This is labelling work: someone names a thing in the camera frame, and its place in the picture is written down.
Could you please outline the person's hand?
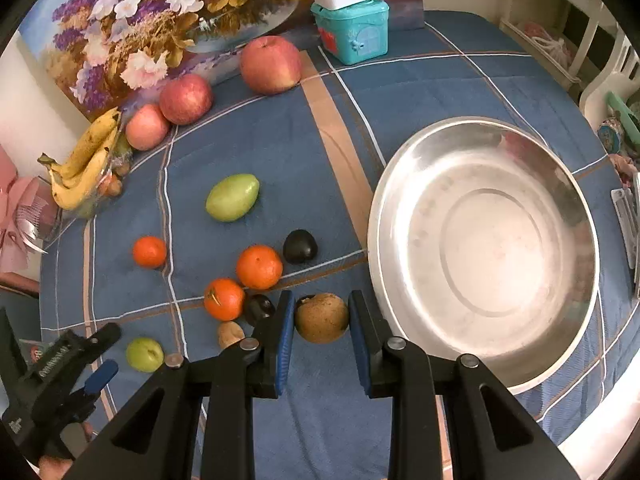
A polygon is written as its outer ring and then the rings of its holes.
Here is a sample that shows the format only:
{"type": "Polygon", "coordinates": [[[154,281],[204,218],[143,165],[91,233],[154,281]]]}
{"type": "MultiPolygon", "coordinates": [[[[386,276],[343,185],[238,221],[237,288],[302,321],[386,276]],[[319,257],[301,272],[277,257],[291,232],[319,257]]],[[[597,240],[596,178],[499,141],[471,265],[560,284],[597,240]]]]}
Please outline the person's hand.
{"type": "MultiPolygon", "coordinates": [[[[85,440],[89,443],[93,438],[93,428],[90,422],[83,422],[85,440]]],[[[43,480],[63,479],[66,472],[73,466],[73,460],[62,460],[62,458],[43,456],[38,463],[38,476],[43,480]]]]}

